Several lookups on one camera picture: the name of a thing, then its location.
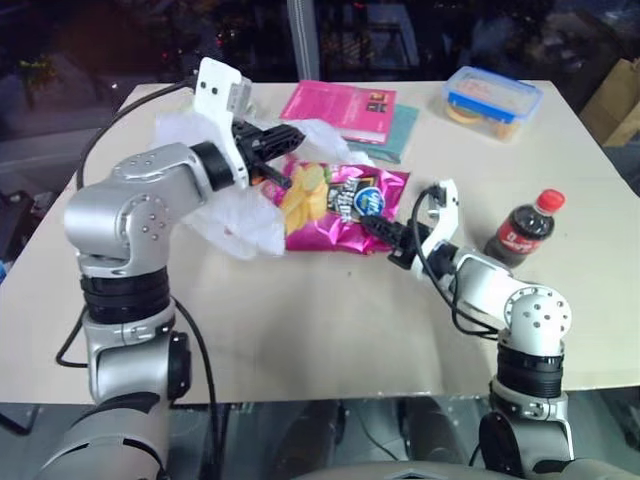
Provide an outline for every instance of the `pink book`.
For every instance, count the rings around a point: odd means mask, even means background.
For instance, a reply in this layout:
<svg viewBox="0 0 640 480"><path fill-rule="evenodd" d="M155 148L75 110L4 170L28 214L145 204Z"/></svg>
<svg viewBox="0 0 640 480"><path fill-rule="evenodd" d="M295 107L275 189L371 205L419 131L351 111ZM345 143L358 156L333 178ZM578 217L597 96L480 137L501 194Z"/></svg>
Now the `pink book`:
<svg viewBox="0 0 640 480"><path fill-rule="evenodd" d="M280 114L284 120L319 118L348 140L387 143L396 92L302 80Z"/></svg>

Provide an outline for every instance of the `blue container lid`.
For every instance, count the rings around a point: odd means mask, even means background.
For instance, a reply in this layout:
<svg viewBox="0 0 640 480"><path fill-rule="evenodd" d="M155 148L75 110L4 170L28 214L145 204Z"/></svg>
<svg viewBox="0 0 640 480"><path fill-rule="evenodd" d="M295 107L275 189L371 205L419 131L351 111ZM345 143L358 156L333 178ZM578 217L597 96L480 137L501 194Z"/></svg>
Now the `blue container lid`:
<svg viewBox="0 0 640 480"><path fill-rule="evenodd" d="M516 119L527 120L533 115L542 91L496 73L462 67L445 83L443 95L454 107L512 123Z"/></svg>

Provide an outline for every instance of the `cola bottle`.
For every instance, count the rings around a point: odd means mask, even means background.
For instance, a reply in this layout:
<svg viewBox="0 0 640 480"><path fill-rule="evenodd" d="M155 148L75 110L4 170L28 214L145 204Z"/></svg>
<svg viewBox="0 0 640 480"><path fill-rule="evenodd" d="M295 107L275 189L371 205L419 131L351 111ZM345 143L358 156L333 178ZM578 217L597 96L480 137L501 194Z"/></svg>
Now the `cola bottle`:
<svg viewBox="0 0 640 480"><path fill-rule="evenodd" d="M540 194L535 204L514 208L496 234L484 247L484 253L508 267L517 267L553 233L553 214L564 205L557 190Z"/></svg>

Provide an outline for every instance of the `beige tabletop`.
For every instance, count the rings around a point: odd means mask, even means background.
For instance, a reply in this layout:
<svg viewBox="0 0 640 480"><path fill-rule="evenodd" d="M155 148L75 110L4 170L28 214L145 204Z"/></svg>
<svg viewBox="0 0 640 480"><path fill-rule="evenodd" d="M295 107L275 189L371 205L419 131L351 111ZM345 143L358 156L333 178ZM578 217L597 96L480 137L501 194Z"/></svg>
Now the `beige tabletop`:
<svg viewBox="0 0 640 480"><path fill-rule="evenodd" d="M482 247L516 205L554 187L567 196L556 231L517 275L569 300L564 387L640 384L640 203L549 82L530 128L512 145L441 118L437 82L383 83L420 108L400 166L411 171L399 218L419 189L453 178L460 191L459 245ZM157 86L138 87L132 98ZM254 85L258 112L276 116L293 84ZM147 149L158 112L184 108L182 91L130 114L98 144L87 182ZM87 372L54 363L82 306L79 271L62 214L69 186L0 286L0 402L90 402ZM213 361L223 402L412 394L481 394L495 370L495 344L462 336L427 283L385 255L291 253L244 262L176 227L169 274ZM177 328L188 331L182 320ZM185 402L205 402L195 342ZM85 358L84 338L69 358Z"/></svg>

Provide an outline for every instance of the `red bottle cap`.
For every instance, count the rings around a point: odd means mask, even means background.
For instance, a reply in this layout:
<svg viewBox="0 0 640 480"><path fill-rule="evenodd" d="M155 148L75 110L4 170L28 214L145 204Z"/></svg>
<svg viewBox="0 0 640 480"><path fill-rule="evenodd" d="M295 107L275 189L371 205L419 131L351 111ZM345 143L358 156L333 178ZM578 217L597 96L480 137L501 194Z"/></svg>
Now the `red bottle cap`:
<svg viewBox="0 0 640 480"><path fill-rule="evenodd" d="M536 205L540 210L553 213L562 208L565 202L565 197L557 190L547 189L540 194L536 200Z"/></svg>

